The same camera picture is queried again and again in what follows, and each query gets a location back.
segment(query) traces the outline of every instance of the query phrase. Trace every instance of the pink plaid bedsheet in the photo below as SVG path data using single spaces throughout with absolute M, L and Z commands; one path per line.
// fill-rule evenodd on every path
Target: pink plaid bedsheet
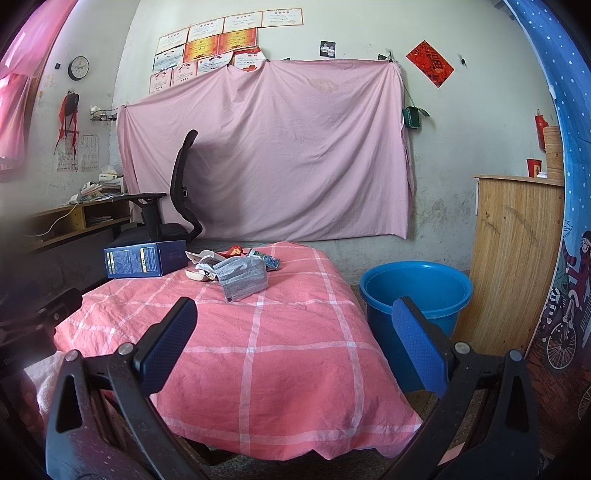
M 197 328 L 152 402 L 170 429 L 220 449 L 287 460 L 315 450 L 400 453 L 421 420 L 398 388 L 350 287 L 324 253 L 281 242 L 269 288 L 228 303 L 183 270 L 112 280 L 84 296 L 56 346 L 85 356 L 137 342 L 181 296 Z

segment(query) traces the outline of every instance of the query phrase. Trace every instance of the red bottle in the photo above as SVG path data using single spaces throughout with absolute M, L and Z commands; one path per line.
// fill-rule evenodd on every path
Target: red bottle
M 546 151 L 546 143 L 544 141 L 544 128 L 548 126 L 548 122 L 544 120 L 544 115 L 538 110 L 538 114 L 535 116 L 535 127 L 538 129 L 538 143 L 540 149 Z

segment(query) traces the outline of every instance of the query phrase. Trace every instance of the green bag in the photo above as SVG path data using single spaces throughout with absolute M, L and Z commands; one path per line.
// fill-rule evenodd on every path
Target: green bag
M 404 126 L 406 128 L 421 127 L 421 116 L 419 115 L 419 112 L 424 116 L 429 116 L 425 110 L 416 106 L 408 106 L 402 110 L 402 115 L 404 116 Z

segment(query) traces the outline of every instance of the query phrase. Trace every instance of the wall clock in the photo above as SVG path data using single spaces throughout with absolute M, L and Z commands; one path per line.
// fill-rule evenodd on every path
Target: wall clock
M 68 65 L 68 75 L 74 81 L 82 80 L 90 68 L 88 59 L 83 56 L 76 57 Z

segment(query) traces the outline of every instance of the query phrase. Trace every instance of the red cup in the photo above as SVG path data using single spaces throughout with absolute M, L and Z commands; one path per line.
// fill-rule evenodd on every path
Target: red cup
M 527 159 L 527 173 L 531 178 L 535 178 L 542 171 L 542 161 L 536 158 Z

